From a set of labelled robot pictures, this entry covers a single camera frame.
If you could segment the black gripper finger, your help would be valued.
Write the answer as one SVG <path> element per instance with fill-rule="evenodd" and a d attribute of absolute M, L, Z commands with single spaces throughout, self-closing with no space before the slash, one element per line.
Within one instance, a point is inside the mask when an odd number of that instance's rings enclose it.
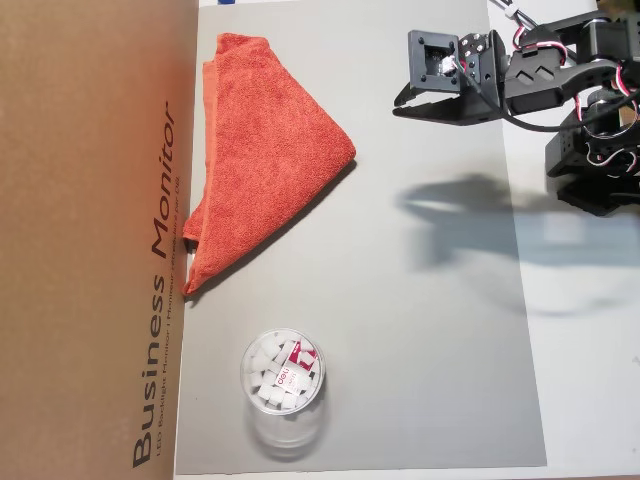
<path fill-rule="evenodd" d="M 414 100 L 418 95 L 421 95 L 424 89 L 419 87 L 413 87 L 411 83 L 407 83 L 394 100 L 395 107 L 402 107 L 410 100 Z"/>
<path fill-rule="evenodd" d="M 396 117 L 446 125 L 477 125 L 493 121 L 495 112 L 478 94 L 467 94 L 435 103 L 394 108 Z"/>

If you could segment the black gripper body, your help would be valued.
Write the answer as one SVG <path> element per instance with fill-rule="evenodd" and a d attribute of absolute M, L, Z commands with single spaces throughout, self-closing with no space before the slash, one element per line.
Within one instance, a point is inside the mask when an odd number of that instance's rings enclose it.
<path fill-rule="evenodd" d="M 507 53 L 496 31 L 458 41 L 465 72 L 459 96 L 478 94 L 495 112 L 522 115 L 562 106 L 575 96 L 575 69 L 567 65 L 569 41 L 551 29 L 518 29 Z"/>

